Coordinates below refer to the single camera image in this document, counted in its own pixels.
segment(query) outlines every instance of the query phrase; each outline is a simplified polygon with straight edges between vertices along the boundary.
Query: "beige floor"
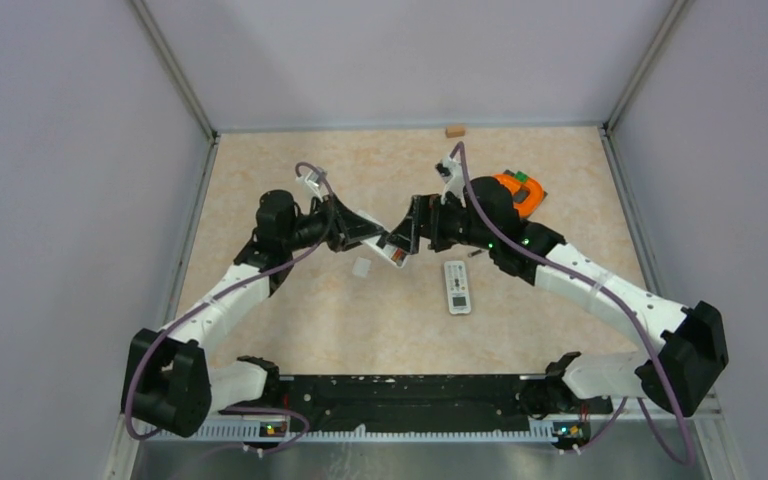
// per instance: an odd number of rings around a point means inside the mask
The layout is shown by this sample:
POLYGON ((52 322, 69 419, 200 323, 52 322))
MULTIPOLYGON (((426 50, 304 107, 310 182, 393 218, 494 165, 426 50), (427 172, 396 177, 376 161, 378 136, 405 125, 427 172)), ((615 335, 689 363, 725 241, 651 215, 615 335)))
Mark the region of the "beige floor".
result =
MULTIPOLYGON (((506 168, 533 176, 549 196, 532 220, 642 285, 595 128, 473 128, 463 140, 473 177, 506 168)), ((248 240, 263 192, 283 188, 303 198, 293 181, 295 162, 328 170, 349 208, 392 228, 412 194, 441 190, 433 167, 454 143, 438 129, 223 135, 181 307, 212 287, 248 240)), ((365 247, 343 254, 323 247, 240 322, 211 363, 248 354, 297 374, 525 373, 542 372, 568 351, 633 349, 566 300, 499 272, 486 255, 467 259, 470 250, 423 248, 397 270, 365 247), (358 256, 372 260, 365 279, 351 273, 358 256), (468 264, 468 316, 446 309, 441 265, 448 259, 468 264)))

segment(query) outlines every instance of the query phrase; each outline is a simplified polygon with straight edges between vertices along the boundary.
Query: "metal frame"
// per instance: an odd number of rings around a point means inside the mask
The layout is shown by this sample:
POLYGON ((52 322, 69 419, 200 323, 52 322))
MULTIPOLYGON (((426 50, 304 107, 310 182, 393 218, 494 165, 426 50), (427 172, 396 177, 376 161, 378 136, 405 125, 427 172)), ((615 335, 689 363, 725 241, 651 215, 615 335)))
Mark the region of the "metal frame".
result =
POLYGON ((181 291, 184 289, 184 279, 187 274, 187 266, 190 264, 190 255, 193 253, 193 243, 196 239, 196 231, 201 220, 201 212, 204 209, 204 199, 207 197, 207 187, 210 185, 210 177, 213 174, 213 165, 216 163, 216 154, 219 152, 220 135, 216 135, 210 142, 210 149, 207 152, 207 159, 199 178, 198 191, 196 193, 193 208, 190 211, 189 221, 187 222, 187 233, 184 237, 184 244, 181 246, 181 253, 178 256, 178 263, 175 266, 174 280, 170 288, 169 303, 166 305, 166 311, 160 319, 158 326, 165 325, 175 319, 178 311, 178 303, 181 299, 181 291))
POLYGON ((131 6, 131 10, 134 12, 134 17, 142 27, 143 32, 146 34, 149 44, 154 49, 154 53, 157 54, 160 64, 163 65, 163 69, 169 75, 169 81, 175 86, 178 95, 181 96, 181 100, 189 110, 190 114, 198 122, 204 135, 211 141, 216 139, 216 129, 210 124, 210 119, 207 118, 204 108, 201 106, 198 97, 193 91, 193 87, 190 85, 189 80, 184 75, 184 70, 181 68, 181 64, 175 58, 172 53, 172 49, 166 42, 166 38, 163 36, 163 32, 160 31, 160 27, 157 26, 157 22, 154 20, 154 16, 146 5, 145 0, 127 0, 128 5, 131 6))
MULTIPOLYGON (((211 142, 205 160, 204 170, 199 180, 198 193, 194 200, 192 211, 190 212, 190 221, 184 245, 176 267, 174 281, 171 286, 170 301, 164 312, 163 318, 161 319, 161 321, 165 323, 171 320, 177 311, 178 299, 183 287, 184 276, 192 252, 201 211, 204 206, 207 187, 216 159, 220 137, 211 125, 207 114, 184 75, 180 64, 175 59, 171 48, 149 11, 145 0, 127 0, 127 2, 132 7, 135 17, 144 29, 149 42, 154 48, 164 69, 168 73, 170 81, 175 86, 190 114, 193 115, 193 118, 198 122, 203 133, 211 142)), ((622 121, 628 107, 633 103, 637 92, 645 83, 649 72, 657 63, 666 43, 675 32, 676 26, 682 18, 684 18, 688 7, 692 3, 692 0, 674 0, 648 49, 638 63, 634 74, 623 89, 609 118, 599 127, 602 145, 605 149, 605 155, 608 160, 614 184, 617 187, 617 194, 631 233, 632 242, 640 263, 641 271, 643 272, 644 280, 650 290, 661 295, 668 293, 664 292, 665 285, 660 278, 660 270, 654 255, 652 254, 651 242, 647 236, 647 228, 637 207, 637 202, 635 201, 634 193, 626 172, 626 166, 616 148, 613 133, 622 121)), ((670 415, 660 411, 660 409, 654 408, 652 410, 654 413, 653 417, 656 419, 670 418, 670 415)), ((562 417, 563 416, 558 416, 558 418, 553 418, 552 420, 565 420, 562 417)), ((629 406, 626 407, 626 411, 619 417, 620 420, 633 421, 639 421, 641 418, 641 412, 635 402, 631 402, 629 406)), ((206 433, 205 439, 207 440, 210 439, 208 437, 212 437, 213 433, 218 431, 216 430, 217 426, 221 427, 225 423, 233 423, 234 425, 239 426, 239 419, 225 420, 218 418, 211 420, 211 422, 213 423, 211 423, 210 426, 214 427, 214 429, 206 430, 208 433, 206 433)), ((703 405, 697 412, 697 415, 693 417, 693 424, 696 426, 704 459, 712 479, 743 480, 749 478, 742 463, 739 450, 734 443, 733 437, 729 434, 728 424, 723 418, 715 392, 712 391, 712 393, 705 399, 703 405)), ((144 427, 142 425, 137 425, 137 428, 142 429, 144 427)), ((166 437, 162 437, 160 440, 187 441, 187 439, 172 439, 166 437)), ((138 449, 139 442, 128 436, 124 428, 124 419, 120 415, 103 478, 106 480, 115 480, 130 477, 138 449)))
POLYGON ((622 94, 620 94, 620 99, 617 101, 617 104, 611 111, 611 115, 608 117, 608 120, 605 121, 604 129, 609 135, 612 134, 614 130, 616 130, 620 120, 625 114, 626 109, 628 109, 629 105, 631 105, 631 103, 634 101, 637 92, 646 81, 649 72, 652 70, 652 67, 655 65, 655 63, 657 63, 658 58, 660 58, 661 53, 664 51, 664 46, 672 37, 676 26, 684 18, 684 15, 687 13, 687 9, 692 3, 693 0, 673 1, 670 10, 667 12, 666 17, 664 17, 664 20, 661 22, 661 26, 658 27, 658 31, 652 38, 652 42, 649 43, 649 48, 646 49, 646 53, 643 54, 643 57, 637 64, 637 68, 635 68, 634 74, 632 74, 631 79, 623 89, 622 94))

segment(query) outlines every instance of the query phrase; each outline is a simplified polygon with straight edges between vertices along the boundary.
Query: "robotic arm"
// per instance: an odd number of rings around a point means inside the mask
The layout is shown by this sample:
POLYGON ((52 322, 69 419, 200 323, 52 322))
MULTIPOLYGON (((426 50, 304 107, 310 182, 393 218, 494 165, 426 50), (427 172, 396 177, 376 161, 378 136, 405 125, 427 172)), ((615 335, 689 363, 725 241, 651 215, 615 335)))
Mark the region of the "robotic arm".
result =
POLYGON ((334 252, 343 252, 386 234, 381 225, 346 208, 336 195, 322 194, 322 179, 317 174, 300 179, 313 194, 310 213, 303 214, 287 191, 265 193, 251 239, 219 283, 188 311, 186 321, 181 323, 179 318, 159 331, 143 329, 134 336, 122 393, 123 412, 128 410, 129 387, 135 376, 132 415, 184 437, 195 433, 208 414, 260 398, 269 362, 240 357, 228 367, 209 369, 206 359, 253 307, 275 293, 292 266, 242 286, 240 283, 292 262, 297 250, 324 243, 334 252), (166 332, 140 371, 140 361, 167 329, 172 331, 166 332))
MULTIPOLYGON (((443 194, 413 196, 408 214, 392 233, 365 214, 350 211, 333 193, 324 194, 318 172, 297 178, 312 196, 308 214, 301 212, 289 192, 273 190, 264 194, 251 239, 222 280, 190 310, 186 321, 178 319, 157 332, 143 329, 133 338, 122 394, 123 411, 127 411, 129 387, 135 377, 132 415, 184 437, 195 433, 212 412, 238 402, 262 402, 268 396, 270 378, 277 377, 275 365, 240 357, 231 366, 209 369, 206 359, 255 305, 281 286, 291 268, 242 287, 240 282, 275 270, 292 261, 294 252, 319 242, 334 252, 366 244, 400 267, 407 254, 418 253, 420 238, 424 238, 435 252, 455 244, 485 249, 503 272, 572 300, 640 344, 638 330, 610 295, 622 299, 635 312, 664 365, 680 414, 692 415, 728 363, 719 312, 704 302, 688 308, 640 289, 592 262, 558 232, 520 219, 511 193, 495 178, 479 177, 469 185, 465 183, 456 151, 437 165, 446 182, 443 194), (482 212, 464 202, 464 187, 471 188, 482 212), (488 228, 481 214, 486 215, 496 232, 488 228), (555 267, 523 255, 500 241, 499 234, 555 267), (145 361, 151 345, 173 324, 177 328, 159 343, 139 371, 138 364, 145 361)), ((519 409, 527 415, 545 415, 558 411, 558 405, 572 408, 601 396, 648 397, 672 412, 662 382, 644 351, 569 353, 551 363, 545 377, 529 380, 527 385, 516 396, 519 409)))
MULTIPOLYGON (((466 184, 456 157, 460 148, 462 145, 437 164, 437 172, 446 182, 442 195, 415 195, 405 219, 386 241, 410 253, 418 252, 420 238, 428 239, 428 248, 435 252, 455 244, 488 250, 503 272, 568 298, 642 346, 640 332, 610 298, 615 295, 630 307, 654 347, 681 414, 693 415, 728 364, 719 311, 705 302, 689 308, 618 277, 584 256, 558 232, 520 219, 510 191, 493 177, 479 177, 470 186, 487 220, 497 227, 498 232, 491 231, 475 206, 463 197, 466 184), (548 260, 548 265, 501 241, 499 233, 534 257, 548 260)), ((573 352, 550 364, 546 373, 547 380, 535 384, 532 410, 545 411, 548 403, 556 403, 560 397, 575 403, 579 399, 621 396, 648 397, 664 410, 676 413, 645 350, 611 355, 573 352)))

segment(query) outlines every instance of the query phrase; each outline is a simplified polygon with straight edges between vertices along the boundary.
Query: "cable tie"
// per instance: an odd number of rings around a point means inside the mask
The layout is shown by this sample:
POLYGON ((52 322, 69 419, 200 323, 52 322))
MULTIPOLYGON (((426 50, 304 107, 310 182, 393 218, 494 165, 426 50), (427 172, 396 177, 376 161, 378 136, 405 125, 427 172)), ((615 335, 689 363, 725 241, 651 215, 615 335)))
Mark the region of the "cable tie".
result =
POLYGON ((593 307, 596 303, 596 296, 599 295, 602 287, 604 287, 605 284, 608 283, 608 281, 613 277, 613 272, 603 270, 598 276, 593 278, 596 283, 590 287, 590 292, 587 294, 587 304, 585 305, 585 310, 587 310, 588 313, 593 313, 593 307))
POLYGON ((228 308, 222 304, 222 301, 209 293, 202 297, 201 301, 202 303, 206 303, 208 308, 215 308, 220 316, 228 313, 228 308))

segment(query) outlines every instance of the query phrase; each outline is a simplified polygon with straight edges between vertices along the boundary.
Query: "black metal base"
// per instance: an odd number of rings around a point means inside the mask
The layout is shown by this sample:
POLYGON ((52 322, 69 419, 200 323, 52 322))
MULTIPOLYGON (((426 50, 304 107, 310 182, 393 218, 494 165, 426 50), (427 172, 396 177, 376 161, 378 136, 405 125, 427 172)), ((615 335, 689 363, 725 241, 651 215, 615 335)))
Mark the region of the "black metal base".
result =
POLYGON ((555 385, 520 375, 295 375, 270 386, 263 399, 238 405, 287 408, 307 417, 311 431, 324 432, 361 424, 390 433, 527 431, 529 417, 578 413, 582 404, 591 414, 613 411, 607 399, 543 401, 555 385), (528 402, 535 391, 541 401, 528 402))

